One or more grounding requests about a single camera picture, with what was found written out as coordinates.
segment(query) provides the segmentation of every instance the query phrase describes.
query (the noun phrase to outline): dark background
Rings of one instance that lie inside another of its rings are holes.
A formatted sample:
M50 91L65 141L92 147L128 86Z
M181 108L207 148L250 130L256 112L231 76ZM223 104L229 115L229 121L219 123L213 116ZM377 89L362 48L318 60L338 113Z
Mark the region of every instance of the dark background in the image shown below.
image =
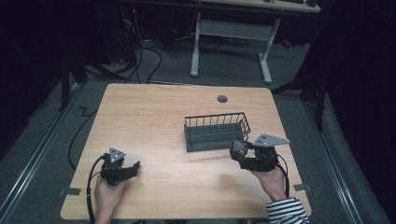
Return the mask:
M336 0L320 1L319 5L322 15L343 20L328 20L320 29L314 22L285 20L276 42L288 39L292 45L312 44L296 79L323 74L329 77L326 90L349 147L389 219L396 222L392 211L396 200L392 183L396 177L392 157L396 133L395 3ZM119 18L116 7L109 7L108 13L89 2L2 5L1 158L60 78L67 51L72 49L98 63L110 61L114 49L108 46L104 27ZM139 9L138 19L146 24L139 28L143 35L171 44L173 30L184 34L190 28L191 21L180 22L178 18L187 18L191 13Z

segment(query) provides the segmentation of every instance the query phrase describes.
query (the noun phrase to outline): metal basket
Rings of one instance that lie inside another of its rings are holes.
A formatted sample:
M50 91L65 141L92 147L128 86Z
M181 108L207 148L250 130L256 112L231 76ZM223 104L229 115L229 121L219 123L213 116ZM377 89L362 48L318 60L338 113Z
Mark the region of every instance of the metal basket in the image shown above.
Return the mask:
M248 140L250 128L245 113L186 117L187 151L229 148L234 139Z

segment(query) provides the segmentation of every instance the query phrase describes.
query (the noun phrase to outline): striped sleeve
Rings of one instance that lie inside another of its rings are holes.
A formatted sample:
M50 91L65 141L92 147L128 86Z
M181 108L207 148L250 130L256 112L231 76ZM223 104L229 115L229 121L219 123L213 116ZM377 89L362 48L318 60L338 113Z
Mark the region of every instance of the striped sleeve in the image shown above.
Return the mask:
M303 205L294 197L268 203L267 212L271 224L309 223Z

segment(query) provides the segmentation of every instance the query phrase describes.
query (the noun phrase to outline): human hand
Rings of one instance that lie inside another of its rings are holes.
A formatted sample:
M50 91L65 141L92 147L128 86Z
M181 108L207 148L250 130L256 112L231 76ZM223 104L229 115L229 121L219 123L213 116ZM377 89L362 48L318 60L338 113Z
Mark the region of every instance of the human hand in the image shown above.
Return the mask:
M121 181L116 187L107 184L101 176L96 179L95 199L97 205L96 224L110 223L113 213L120 203L127 181Z
M279 167L270 172L250 171L259 178L262 189L272 202L287 199L285 193L285 176Z

